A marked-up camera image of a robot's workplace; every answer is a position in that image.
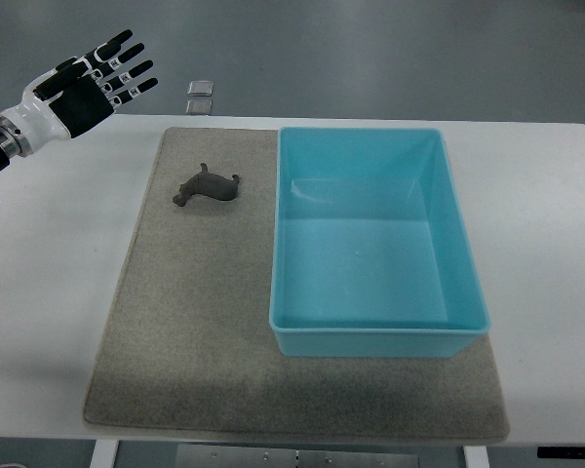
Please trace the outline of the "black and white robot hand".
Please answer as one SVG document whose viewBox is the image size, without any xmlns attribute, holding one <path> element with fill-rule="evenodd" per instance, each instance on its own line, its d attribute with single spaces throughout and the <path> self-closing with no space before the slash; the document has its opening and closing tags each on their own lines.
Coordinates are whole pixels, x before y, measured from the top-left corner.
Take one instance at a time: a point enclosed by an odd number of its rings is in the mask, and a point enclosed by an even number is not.
<svg viewBox="0 0 585 468">
<path fill-rule="evenodd" d="M 32 80 L 20 102 L 0 112 L 0 149 L 25 157 L 53 140 L 77 138 L 158 84 L 137 79 L 152 60 L 135 63 L 144 45 L 126 49 L 126 29 L 81 57 L 72 57 Z"/>
</svg>

